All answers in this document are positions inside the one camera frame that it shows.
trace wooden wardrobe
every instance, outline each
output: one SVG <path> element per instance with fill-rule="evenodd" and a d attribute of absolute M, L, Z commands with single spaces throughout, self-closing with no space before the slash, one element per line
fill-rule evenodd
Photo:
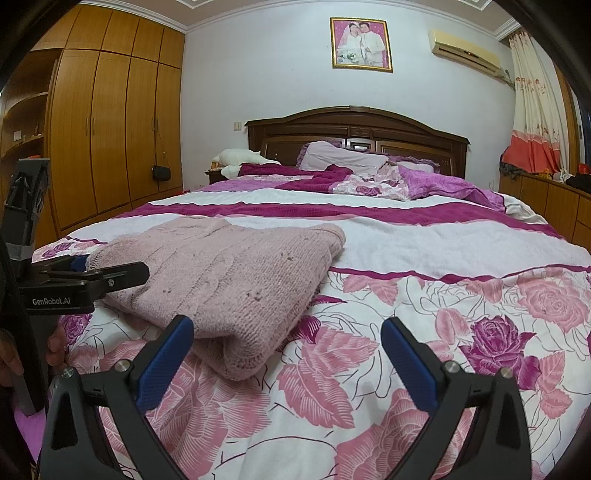
<path fill-rule="evenodd" d="M 181 32 L 77 5 L 19 65 L 0 100 L 0 187 L 4 201 L 19 158 L 51 159 L 38 247 L 182 191 L 183 50 Z"/>

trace blue gripper pad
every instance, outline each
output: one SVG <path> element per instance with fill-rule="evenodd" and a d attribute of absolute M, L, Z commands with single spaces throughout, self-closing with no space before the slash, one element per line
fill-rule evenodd
<path fill-rule="evenodd" d="M 86 260 L 89 255 L 77 255 L 70 262 L 70 269 L 74 272 L 85 272 L 86 271 Z"/>
<path fill-rule="evenodd" d="M 160 404 L 166 389 L 193 344 L 193 322 L 190 318 L 180 315 L 177 315 L 174 320 L 177 319 L 178 324 L 171 333 L 167 332 L 168 328 L 162 333 L 162 336 L 168 335 L 168 338 L 164 340 L 160 349 L 144 367 L 141 376 L 137 379 L 135 405 L 142 414 Z M 147 343 L 142 352 L 151 343 Z"/>
<path fill-rule="evenodd" d="M 392 319 L 382 324 L 381 339 L 382 347 L 400 375 L 415 406 L 429 415 L 433 414 L 439 406 L 437 381 Z"/>

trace wooden headboard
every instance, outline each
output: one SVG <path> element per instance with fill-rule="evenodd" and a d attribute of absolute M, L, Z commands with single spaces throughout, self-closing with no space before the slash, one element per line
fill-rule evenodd
<path fill-rule="evenodd" d="M 388 155 L 428 158 L 441 173 L 464 178 L 467 138 L 434 130 L 397 113 L 363 106 L 317 108 L 283 118 L 251 120 L 248 148 L 270 160 L 294 166 L 302 145 L 317 140 Z"/>

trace wedding photo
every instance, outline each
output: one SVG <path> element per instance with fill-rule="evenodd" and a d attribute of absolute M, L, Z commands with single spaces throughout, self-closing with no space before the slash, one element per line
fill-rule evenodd
<path fill-rule="evenodd" d="M 392 73 L 388 27 L 383 20 L 331 18 L 333 68 Z"/>

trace folded sweater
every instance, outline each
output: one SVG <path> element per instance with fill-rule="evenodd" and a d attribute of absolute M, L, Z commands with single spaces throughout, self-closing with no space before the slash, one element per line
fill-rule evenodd
<path fill-rule="evenodd" d="M 345 234 L 311 228 L 254 229 L 183 216 L 101 247 L 87 268 L 142 261 L 143 286 L 113 292 L 107 304 L 165 328 L 193 320 L 193 348 L 220 375 L 256 373 L 306 310 L 341 251 Z"/>

